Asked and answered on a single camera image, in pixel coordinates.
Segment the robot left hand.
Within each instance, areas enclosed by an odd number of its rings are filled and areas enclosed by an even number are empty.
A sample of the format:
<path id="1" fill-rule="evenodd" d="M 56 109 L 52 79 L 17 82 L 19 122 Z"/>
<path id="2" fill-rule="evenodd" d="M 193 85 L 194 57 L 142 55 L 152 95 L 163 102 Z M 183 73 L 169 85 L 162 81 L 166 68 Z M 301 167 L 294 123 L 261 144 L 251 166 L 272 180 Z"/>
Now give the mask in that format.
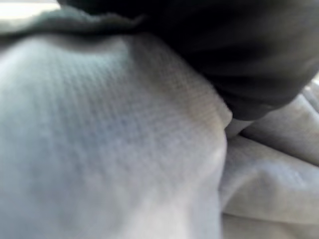
<path id="1" fill-rule="evenodd" d="M 144 18 L 222 96 L 256 120 L 291 102 L 319 71 L 316 0 L 61 0 L 91 15 Z"/>

